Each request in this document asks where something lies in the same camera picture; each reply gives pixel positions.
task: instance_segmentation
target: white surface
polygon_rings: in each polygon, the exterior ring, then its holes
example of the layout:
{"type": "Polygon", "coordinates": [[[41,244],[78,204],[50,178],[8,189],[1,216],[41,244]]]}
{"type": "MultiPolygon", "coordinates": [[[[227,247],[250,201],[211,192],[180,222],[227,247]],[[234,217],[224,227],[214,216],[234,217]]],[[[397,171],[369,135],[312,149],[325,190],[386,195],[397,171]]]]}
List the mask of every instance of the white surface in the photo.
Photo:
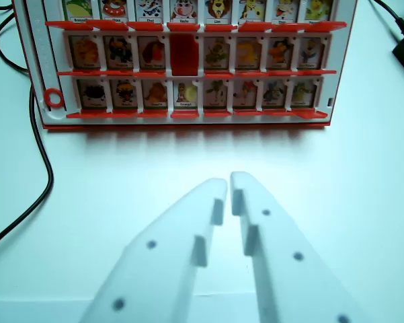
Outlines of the white surface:
{"type": "MultiPolygon", "coordinates": [[[[23,64],[16,28],[0,44],[23,64]]],[[[0,299],[92,298],[123,247],[171,203],[207,178],[245,170],[276,196],[374,322],[404,323],[404,70],[394,45],[359,1],[325,129],[42,132],[56,183],[0,244],[0,299]]],[[[46,184],[29,88],[0,60],[0,231],[46,184]]],[[[254,291],[239,219],[227,204],[196,293],[254,291]]]]}

